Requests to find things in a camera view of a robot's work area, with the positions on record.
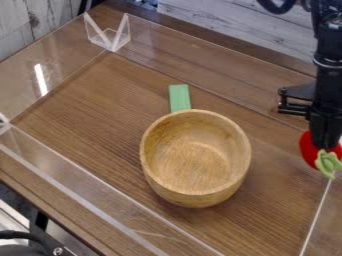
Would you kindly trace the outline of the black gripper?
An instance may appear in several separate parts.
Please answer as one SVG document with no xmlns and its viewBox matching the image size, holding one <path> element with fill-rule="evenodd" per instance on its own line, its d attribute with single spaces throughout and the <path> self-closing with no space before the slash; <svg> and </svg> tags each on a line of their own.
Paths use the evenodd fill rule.
<svg viewBox="0 0 342 256">
<path fill-rule="evenodd" d="M 313 144 L 332 150 L 342 136 L 342 59 L 316 59 L 317 79 L 278 90 L 278 112 L 310 120 Z"/>
</svg>

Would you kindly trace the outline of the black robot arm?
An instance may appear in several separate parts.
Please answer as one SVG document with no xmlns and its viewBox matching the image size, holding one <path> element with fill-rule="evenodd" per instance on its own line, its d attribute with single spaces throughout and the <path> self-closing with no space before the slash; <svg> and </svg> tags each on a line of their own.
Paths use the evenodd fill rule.
<svg viewBox="0 0 342 256">
<path fill-rule="evenodd" d="M 305 116 L 313 144 L 332 150 L 342 137 L 342 0 L 284 0 L 281 5 L 273 0 L 257 2 L 276 15 L 286 14 L 297 2 L 312 13 L 316 81 L 278 90 L 278 112 Z"/>
</svg>

